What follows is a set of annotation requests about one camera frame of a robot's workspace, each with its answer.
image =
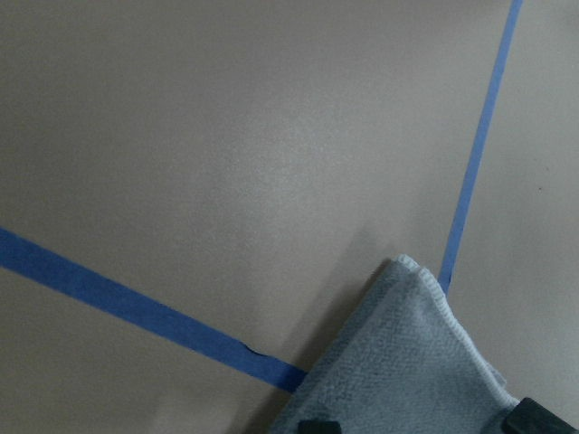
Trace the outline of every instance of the blue tape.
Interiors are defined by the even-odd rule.
[[[446,250],[444,251],[441,273],[438,277],[438,281],[445,294],[448,294],[449,286],[451,285],[452,272],[454,271],[456,258],[459,254],[460,240],[469,214],[470,199],[472,198],[474,186],[477,181],[477,174],[479,172],[480,161],[487,140],[487,134],[489,132],[490,121],[492,120],[492,115],[497,103],[500,82],[503,77],[503,72],[505,71],[505,66],[507,65],[508,50],[513,39],[513,33],[515,32],[515,26],[517,25],[518,13],[522,4],[523,0],[513,0],[510,5],[507,23],[505,24],[505,30],[503,31],[500,46],[498,47],[497,59],[495,60],[495,66],[490,77],[485,105],[480,114],[477,134],[474,137],[474,143],[472,145],[472,150],[470,151],[469,164],[467,165],[467,170],[464,174],[464,181],[462,182],[462,188],[460,189],[459,202],[456,206],[454,218],[452,219],[451,232],[446,244]]]
[[[306,373],[0,228],[0,266],[176,344],[294,392]]]

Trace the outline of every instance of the gray cloth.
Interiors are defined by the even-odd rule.
[[[271,434],[337,420],[345,434],[499,434],[517,400],[479,354],[438,282],[400,256],[376,280]]]

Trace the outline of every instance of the towel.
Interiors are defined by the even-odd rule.
[[[428,269],[402,255],[375,281],[271,426],[336,420],[345,434],[500,434],[518,401]]]

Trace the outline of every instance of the cloth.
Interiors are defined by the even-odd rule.
[[[336,420],[345,434],[500,434],[518,401],[451,312],[436,278],[395,259],[271,427]]]

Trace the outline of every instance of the black object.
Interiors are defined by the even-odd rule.
[[[298,425],[298,434],[342,434],[342,429],[337,422],[303,420]]]
[[[507,434],[579,434],[565,421],[530,398],[522,400],[503,421]]]

